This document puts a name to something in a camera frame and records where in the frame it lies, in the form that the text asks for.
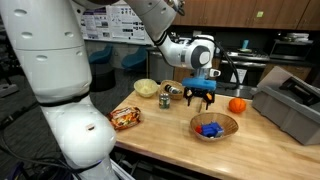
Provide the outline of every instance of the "chip bag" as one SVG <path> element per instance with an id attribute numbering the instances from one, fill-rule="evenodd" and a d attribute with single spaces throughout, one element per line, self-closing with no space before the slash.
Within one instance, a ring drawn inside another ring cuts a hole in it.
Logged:
<path id="1" fill-rule="evenodd" d="M 112 111 L 107 117 L 115 130 L 122 130 L 140 123 L 140 113 L 137 107 L 126 107 Z"/>

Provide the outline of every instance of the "yellow bowl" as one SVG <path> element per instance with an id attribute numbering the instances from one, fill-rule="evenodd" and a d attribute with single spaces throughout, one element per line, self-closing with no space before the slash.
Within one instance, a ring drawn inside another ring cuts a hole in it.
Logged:
<path id="1" fill-rule="evenodd" d="M 208 138 L 195 131 L 197 126 L 202 124 L 209 124 L 212 121 L 217 122 L 221 126 L 221 128 L 224 130 L 224 133 L 221 137 Z M 190 121 L 190 128 L 191 128 L 191 131 L 197 136 L 197 138 L 203 141 L 210 142 L 210 141 L 218 141 L 218 140 L 222 140 L 224 138 L 230 137 L 231 135 L 233 135 L 238 131 L 239 126 L 238 126 L 238 123 L 230 116 L 220 114 L 220 113 L 208 112 L 208 113 L 201 113 L 194 116 Z"/>
<path id="2" fill-rule="evenodd" d="M 158 91 L 158 84 L 152 79 L 140 79 L 133 85 L 136 92 L 142 97 L 151 97 Z"/>

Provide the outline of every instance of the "green can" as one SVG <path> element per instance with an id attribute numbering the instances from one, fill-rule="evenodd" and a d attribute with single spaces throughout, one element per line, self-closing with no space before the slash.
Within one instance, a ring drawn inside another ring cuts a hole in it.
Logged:
<path id="1" fill-rule="evenodd" d="M 159 108 L 169 109 L 170 108 L 170 96 L 167 93 L 159 95 Z"/>

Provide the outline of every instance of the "orange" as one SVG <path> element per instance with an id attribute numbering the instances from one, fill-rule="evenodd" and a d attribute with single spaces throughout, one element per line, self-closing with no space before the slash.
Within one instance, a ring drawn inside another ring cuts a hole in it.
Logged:
<path id="1" fill-rule="evenodd" d="M 246 102 L 242 98 L 232 98 L 229 101 L 229 109 L 234 113 L 241 113 L 246 110 Z"/>

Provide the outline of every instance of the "desk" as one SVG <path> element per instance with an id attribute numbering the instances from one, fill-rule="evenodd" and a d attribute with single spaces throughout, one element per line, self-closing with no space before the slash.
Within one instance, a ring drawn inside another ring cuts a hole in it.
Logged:
<path id="1" fill-rule="evenodd" d="M 201 99 L 188 107 L 185 99 L 171 100 L 159 109 L 158 96 L 131 93 L 118 107 L 141 109 L 139 125 L 117 133 L 116 146 L 221 179 L 320 179 L 320 145 L 302 146 L 260 116 L 247 100 L 247 110 L 228 110 L 231 97 L 216 95 L 207 111 L 233 117 L 239 130 L 217 142 L 203 142 L 192 134 L 189 122 L 198 114 Z"/>

